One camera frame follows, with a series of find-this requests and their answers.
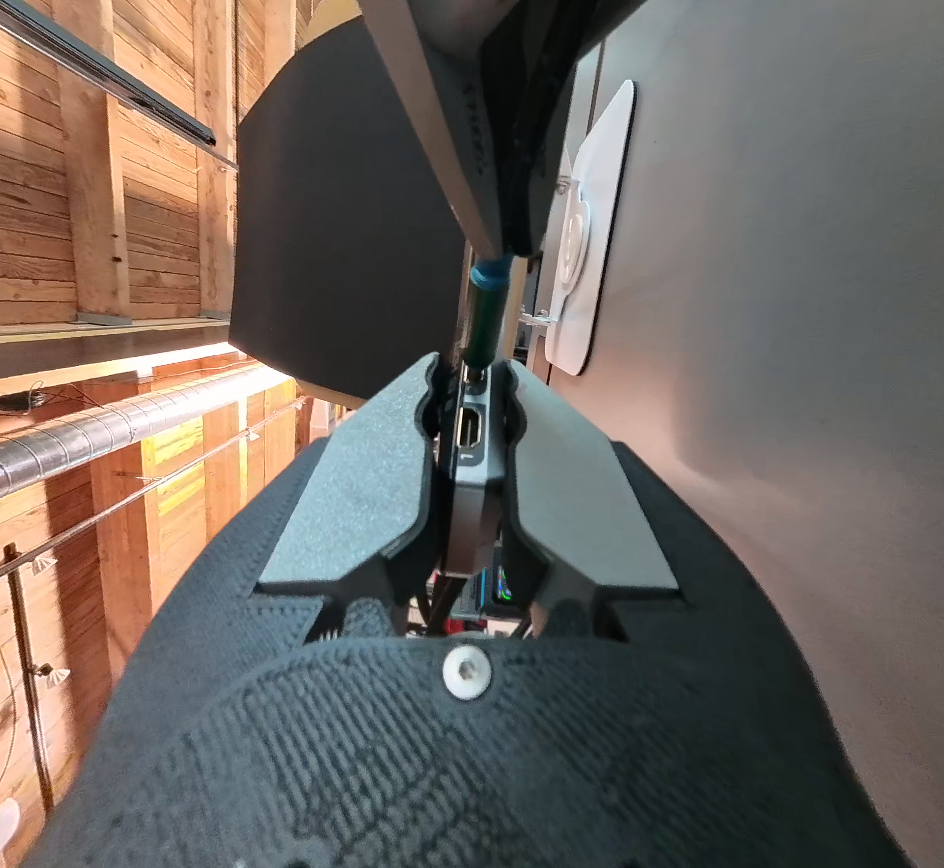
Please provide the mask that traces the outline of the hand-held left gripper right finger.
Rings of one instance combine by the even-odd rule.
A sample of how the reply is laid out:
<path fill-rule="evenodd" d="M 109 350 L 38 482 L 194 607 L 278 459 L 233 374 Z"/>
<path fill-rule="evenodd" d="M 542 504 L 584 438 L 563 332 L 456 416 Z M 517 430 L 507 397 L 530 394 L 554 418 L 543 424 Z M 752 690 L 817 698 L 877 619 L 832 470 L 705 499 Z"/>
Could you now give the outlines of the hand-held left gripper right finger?
<path fill-rule="evenodd" d="M 502 568 L 516 602 L 591 614 L 611 601 L 680 597 L 608 437 L 516 361 L 504 382 Z"/>

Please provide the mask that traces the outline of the monitor with white stand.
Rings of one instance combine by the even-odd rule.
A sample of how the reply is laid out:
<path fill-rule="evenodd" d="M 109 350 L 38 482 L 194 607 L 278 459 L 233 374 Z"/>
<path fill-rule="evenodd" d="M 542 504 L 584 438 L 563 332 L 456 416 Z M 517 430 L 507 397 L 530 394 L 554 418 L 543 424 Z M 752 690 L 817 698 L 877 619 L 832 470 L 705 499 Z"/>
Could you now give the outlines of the monitor with white stand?
<path fill-rule="evenodd" d="M 238 125 L 230 343 L 358 407 L 450 356 L 466 240 L 357 0 L 321 0 Z"/>

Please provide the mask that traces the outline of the grey hdmi switch box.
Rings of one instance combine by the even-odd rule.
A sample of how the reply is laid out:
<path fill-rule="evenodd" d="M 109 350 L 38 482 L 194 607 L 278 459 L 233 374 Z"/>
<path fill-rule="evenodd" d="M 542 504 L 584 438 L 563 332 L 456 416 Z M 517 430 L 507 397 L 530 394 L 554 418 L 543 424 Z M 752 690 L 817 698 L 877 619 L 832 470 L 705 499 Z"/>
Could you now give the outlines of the grey hdmi switch box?
<path fill-rule="evenodd" d="M 502 519 L 506 472 L 508 363 L 499 359 L 480 376 L 462 367 L 450 385 L 441 431 L 445 476 L 442 572 L 471 578 L 492 562 Z"/>

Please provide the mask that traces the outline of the black ceiling track rail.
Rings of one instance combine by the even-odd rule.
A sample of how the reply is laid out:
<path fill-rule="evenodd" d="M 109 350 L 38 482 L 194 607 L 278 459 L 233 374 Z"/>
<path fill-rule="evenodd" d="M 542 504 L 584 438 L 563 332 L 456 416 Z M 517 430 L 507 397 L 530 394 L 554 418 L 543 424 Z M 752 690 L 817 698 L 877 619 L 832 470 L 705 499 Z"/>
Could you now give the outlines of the black ceiling track rail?
<path fill-rule="evenodd" d="M 138 78 L 89 47 L 24 0 L 1 0 L 1 28 L 8 36 L 51 59 L 58 67 L 114 97 L 199 150 L 235 168 L 217 151 L 213 131 L 160 96 Z"/>

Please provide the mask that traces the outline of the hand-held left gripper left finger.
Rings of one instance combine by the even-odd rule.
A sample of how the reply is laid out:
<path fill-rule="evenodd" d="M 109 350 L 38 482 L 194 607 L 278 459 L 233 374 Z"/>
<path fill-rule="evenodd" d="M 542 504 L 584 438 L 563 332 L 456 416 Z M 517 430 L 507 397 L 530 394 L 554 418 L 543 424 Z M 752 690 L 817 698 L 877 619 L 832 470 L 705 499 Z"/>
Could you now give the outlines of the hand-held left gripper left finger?
<path fill-rule="evenodd" d="M 433 570 L 440 356 L 424 355 L 327 440 L 259 577 L 260 593 L 405 607 Z"/>

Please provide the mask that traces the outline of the white stand base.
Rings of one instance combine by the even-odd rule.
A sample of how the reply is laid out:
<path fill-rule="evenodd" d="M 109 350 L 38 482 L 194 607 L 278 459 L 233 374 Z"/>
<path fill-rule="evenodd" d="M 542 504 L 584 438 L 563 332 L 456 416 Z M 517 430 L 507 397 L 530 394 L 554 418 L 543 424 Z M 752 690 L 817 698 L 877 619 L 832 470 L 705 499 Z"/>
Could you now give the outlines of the white stand base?
<path fill-rule="evenodd" d="M 545 348 L 549 364 L 572 377 L 592 351 L 635 102 L 636 83 L 626 80 L 570 168 Z"/>

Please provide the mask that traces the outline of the small colourful screen device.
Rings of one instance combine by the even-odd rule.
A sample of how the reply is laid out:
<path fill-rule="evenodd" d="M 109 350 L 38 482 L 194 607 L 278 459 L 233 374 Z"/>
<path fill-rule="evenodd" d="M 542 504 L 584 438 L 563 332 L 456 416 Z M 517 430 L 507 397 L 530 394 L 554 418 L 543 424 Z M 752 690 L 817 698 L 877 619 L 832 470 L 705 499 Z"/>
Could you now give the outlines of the small colourful screen device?
<path fill-rule="evenodd" d="M 490 566 L 476 579 L 474 604 L 481 614 L 502 614 L 517 609 L 503 568 Z"/>

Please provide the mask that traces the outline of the silver ventilation duct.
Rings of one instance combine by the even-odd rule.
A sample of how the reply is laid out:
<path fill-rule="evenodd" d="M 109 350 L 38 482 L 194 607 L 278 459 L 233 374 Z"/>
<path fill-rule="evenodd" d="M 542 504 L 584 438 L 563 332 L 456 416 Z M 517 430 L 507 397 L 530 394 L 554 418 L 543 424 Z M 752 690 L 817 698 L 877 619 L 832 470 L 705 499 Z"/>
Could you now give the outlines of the silver ventilation duct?
<path fill-rule="evenodd" d="M 1 496 L 292 380 L 266 366 L 242 367 L 4 434 Z"/>

